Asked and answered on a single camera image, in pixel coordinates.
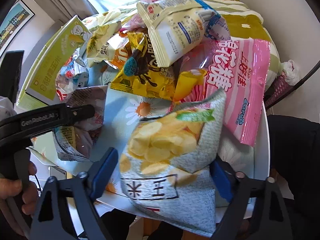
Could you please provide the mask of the person's left hand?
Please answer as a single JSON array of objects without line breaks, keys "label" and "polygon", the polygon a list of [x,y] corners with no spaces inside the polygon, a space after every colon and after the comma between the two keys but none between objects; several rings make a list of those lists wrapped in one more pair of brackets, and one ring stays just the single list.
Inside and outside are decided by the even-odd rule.
[{"label": "person's left hand", "polygon": [[[24,236],[21,227],[17,224],[16,219],[13,217],[8,205],[7,199],[19,195],[22,192],[21,180],[9,180],[1,178],[1,212],[7,220],[11,228],[19,235]],[[33,215],[36,209],[39,194],[37,186],[32,181],[29,181],[28,187],[22,194],[22,211],[26,215]]]}]

